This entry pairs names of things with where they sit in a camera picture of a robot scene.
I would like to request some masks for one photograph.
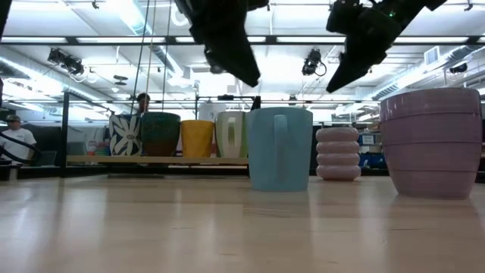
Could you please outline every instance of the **wooden shelf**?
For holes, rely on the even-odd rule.
[[[247,158],[68,155],[67,162],[247,165],[249,160]]]

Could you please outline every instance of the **person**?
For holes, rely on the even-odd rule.
[[[34,145],[36,144],[36,139],[34,139],[32,132],[27,129],[20,127],[20,118],[17,115],[7,116],[8,130],[2,132],[5,136],[17,139],[21,142]],[[17,156],[21,159],[30,160],[33,156],[33,150],[29,149],[21,144],[14,143],[13,141],[7,140],[0,137],[0,146],[2,146],[7,152],[12,155]],[[2,155],[2,159],[11,160],[11,158],[6,155]]]
[[[136,97],[138,102],[138,114],[145,113],[149,110],[150,96],[147,93],[141,93]]]

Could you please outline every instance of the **stacked pink bowl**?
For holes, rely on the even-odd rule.
[[[354,181],[361,175],[358,166],[358,131],[352,127],[317,131],[317,174],[325,180]]]

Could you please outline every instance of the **yellow cup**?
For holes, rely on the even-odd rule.
[[[182,121],[182,153],[183,157],[211,157],[212,121]]]

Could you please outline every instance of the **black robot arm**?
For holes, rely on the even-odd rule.
[[[331,8],[327,30],[346,35],[345,51],[327,91],[334,92],[365,76],[373,65],[386,58],[386,50],[423,8],[433,11],[445,2],[383,0],[368,8],[359,0],[337,0]]]
[[[227,71],[251,87],[261,76],[244,23],[248,11],[264,7],[268,0],[175,0],[189,22],[190,34],[205,45],[205,57],[215,74]]]

